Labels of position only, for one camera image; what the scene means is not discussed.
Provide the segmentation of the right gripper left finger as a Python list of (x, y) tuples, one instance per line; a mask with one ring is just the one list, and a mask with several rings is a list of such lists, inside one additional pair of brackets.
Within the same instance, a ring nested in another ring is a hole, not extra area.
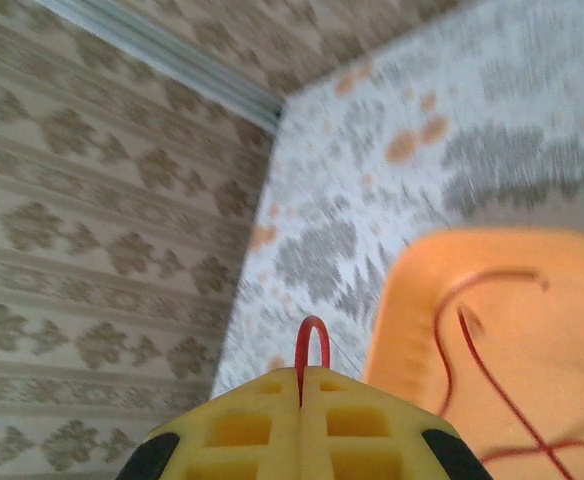
[(151, 430), (119, 479), (298, 479), (297, 373), (264, 374)]

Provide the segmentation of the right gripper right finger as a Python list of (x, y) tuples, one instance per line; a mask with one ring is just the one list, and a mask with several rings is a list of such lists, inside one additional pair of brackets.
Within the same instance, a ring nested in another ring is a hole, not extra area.
[(304, 479), (489, 479), (454, 427), (332, 370), (304, 373)]

